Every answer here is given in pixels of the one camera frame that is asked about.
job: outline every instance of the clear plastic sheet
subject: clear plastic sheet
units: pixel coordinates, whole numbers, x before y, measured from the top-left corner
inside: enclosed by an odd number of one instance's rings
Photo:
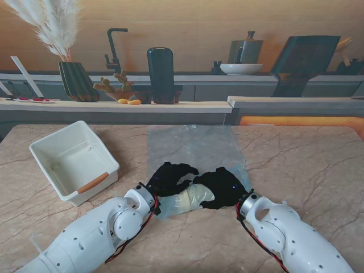
[[[245,169],[245,158],[232,134],[230,126],[173,126],[168,129],[148,131],[148,178],[164,162],[187,163],[202,175],[225,167],[232,172],[245,187],[251,184]],[[193,175],[181,179],[193,180]],[[199,209],[202,201],[212,201],[212,192],[203,185],[190,185],[179,195],[161,198],[160,218]]]

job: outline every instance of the white storage basket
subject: white storage basket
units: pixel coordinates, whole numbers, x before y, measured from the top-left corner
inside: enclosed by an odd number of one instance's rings
[[[84,121],[33,142],[30,151],[59,197],[74,206],[118,180],[119,164]]]

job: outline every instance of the basket handle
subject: basket handle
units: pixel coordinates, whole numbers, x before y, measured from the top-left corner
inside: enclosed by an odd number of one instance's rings
[[[96,187],[98,184],[100,184],[101,182],[103,182],[108,176],[109,176],[109,174],[107,172],[103,173],[99,177],[95,178],[91,182],[88,182],[86,185],[84,185],[81,188],[79,188],[77,190],[77,192],[79,194],[81,194],[81,193],[84,193],[84,192],[86,192],[86,191],[88,191],[88,190]]]

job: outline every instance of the black thermos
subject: black thermos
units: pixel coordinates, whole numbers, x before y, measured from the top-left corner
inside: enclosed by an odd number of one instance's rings
[[[147,51],[153,100],[156,104],[174,104],[173,53],[166,47],[152,47]]]

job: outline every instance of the gray kettle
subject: gray kettle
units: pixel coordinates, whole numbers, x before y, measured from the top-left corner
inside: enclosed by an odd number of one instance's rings
[[[229,59],[227,63],[240,62],[241,64],[256,64],[258,62],[263,40],[254,40],[255,31],[248,31],[246,40],[231,41]],[[241,49],[240,60],[237,60],[238,51]]]

